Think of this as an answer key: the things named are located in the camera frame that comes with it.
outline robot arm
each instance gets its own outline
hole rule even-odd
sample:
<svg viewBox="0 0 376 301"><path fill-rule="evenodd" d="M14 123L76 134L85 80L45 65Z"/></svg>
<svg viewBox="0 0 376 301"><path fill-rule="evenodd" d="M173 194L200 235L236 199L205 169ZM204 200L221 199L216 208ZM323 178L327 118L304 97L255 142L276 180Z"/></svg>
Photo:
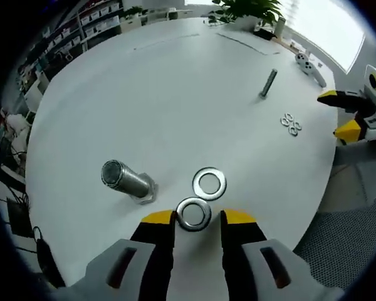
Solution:
<svg viewBox="0 0 376 301"><path fill-rule="evenodd" d="M85 277L53 292L54 299L166 300L175 217L173 210L145 217L131 240L119 240L94 258ZM230 301L332 301L343 295L339 288L318 283L309 265L283 244L267 240L252 216L225 209L220 219L222 267Z"/></svg>
<svg viewBox="0 0 376 301"><path fill-rule="evenodd" d="M363 93L328 91L318 97L318 102L344 108L355 113L355 118L339 127L334 135L346 143L376 140L376 68L368 65Z"/></svg>

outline bright window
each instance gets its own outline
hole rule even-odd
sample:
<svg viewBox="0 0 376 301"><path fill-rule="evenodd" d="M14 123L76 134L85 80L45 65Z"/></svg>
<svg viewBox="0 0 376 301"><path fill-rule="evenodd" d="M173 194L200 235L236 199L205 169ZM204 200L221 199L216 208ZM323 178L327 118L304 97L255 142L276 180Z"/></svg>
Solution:
<svg viewBox="0 0 376 301"><path fill-rule="evenodd" d="M185 5L190 4L214 5L212 0L185 0Z"/></svg>
<svg viewBox="0 0 376 301"><path fill-rule="evenodd" d="M338 0L279 0L286 25L317 45L345 72L362 47L364 33ZM185 4L212 5L211 0L185 0Z"/></svg>

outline small washer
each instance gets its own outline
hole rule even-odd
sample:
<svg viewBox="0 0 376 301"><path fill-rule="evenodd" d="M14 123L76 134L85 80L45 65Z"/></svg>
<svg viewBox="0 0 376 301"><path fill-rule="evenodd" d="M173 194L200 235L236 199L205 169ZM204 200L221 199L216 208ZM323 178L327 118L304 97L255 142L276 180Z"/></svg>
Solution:
<svg viewBox="0 0 376 301"><path fill-rule="evenodd" d="M205 193L201 188L201 185L199 184L201 178L206 174L212 174L219 180L220 186L215 193ZM192 180L192 187L194 188L195 194L201 199L205 199L206 201L214 201L215 199L220 198L226 191L227 181L226 177L219 169L216 169L214 167L206 167L196 173L194 179Z"/></svg>
<svg viewBox="0 0 376 301"><path fill-rule="evenodd" d="M294 137L296 137L296 136L298 135L298 131L297 131L297 129L296 129L294 126L289 127L289 128L288 128L288 132L289 132L292 136L294 136Z"/></svg>
<svg viewBox="0 0 376 301"><path fill-rule="evenodd" d="M184 210L189 205L196 205L202 209L203 218L199 224L190 224L184 220ZM197 232L203 230L210 223L212 218L212 210L209 204L203 199L187 198L183 199L177 206L177 221L180 227L186 231Z"/></svg>
<svg viewBox="0 0 376 301"><path fill-rule="evenodd" d="M302 129L302 125L298 122L298 121L294 121L294 127L297 129L297 130L301 130Z"/></svg>
<svg viewBox="0 0 376 301"><path fill-rule="evenodd" d="M284 125L285 127L287 127L287 126L290 125L290 122L289 122L288 119L285 118L285 117L280 118L280 122L281 122L281 124Z"/></svg>
<svg viewBox="0 0 376 301"><path fill-rule="evenodd" d="M284 117L290 122L294 121L294 116L292 116L290 113L285 113Z"/></svg>

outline large bolt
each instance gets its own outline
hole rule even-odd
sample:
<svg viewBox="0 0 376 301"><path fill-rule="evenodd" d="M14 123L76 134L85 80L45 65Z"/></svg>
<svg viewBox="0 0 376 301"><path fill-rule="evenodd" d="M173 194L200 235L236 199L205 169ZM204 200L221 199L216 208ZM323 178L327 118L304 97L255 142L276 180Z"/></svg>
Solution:
<svg viewBox="0 0 376 301"><path fill-rule="evenodd" d="M271 84L274 82L274 79L276 78L276 75L277 75L277 70L276 69L271 70L271 73L269 75L268 81L264 85L263 90L261 91L261 93L259 93L259 96L261 98L266 98L266 96L268 95L269 89L271 87Z"/></svg>
<svg viewBox="0 0 376 301"><path fill-rule="evenodd" d="M107 161L102 167L103 183L117 191L129 194L138 204L155 200L157 185L147 174L137 174L124 163Z"/></svg>

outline white round table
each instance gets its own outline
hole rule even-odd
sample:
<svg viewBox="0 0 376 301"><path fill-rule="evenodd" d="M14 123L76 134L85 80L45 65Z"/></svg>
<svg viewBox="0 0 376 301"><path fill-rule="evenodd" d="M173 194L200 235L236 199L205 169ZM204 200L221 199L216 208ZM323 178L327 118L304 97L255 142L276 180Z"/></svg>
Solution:
<svg viewBox="0 0 376 301"><path fill-rule="evenodd" d="M205 230L176 226L169 300L227 300L222 208L247 211L288 248L303 236L330 175L337 111L316 101L322 89L290 51L273 44L280 53L264 55L220 30L202 19L144 26L84 53L50 83L31 131L26 189L32 224L67 285L144 216L194 196L203 167L221 170L227 189L209 202ZM276 80L260 101L272 68ZM322 74L334 88L332 72ZM301 122L297 137L280 124L285 113ZM106 187L100 171L110 159L149 174L157 200L139 206Z"/></svg>

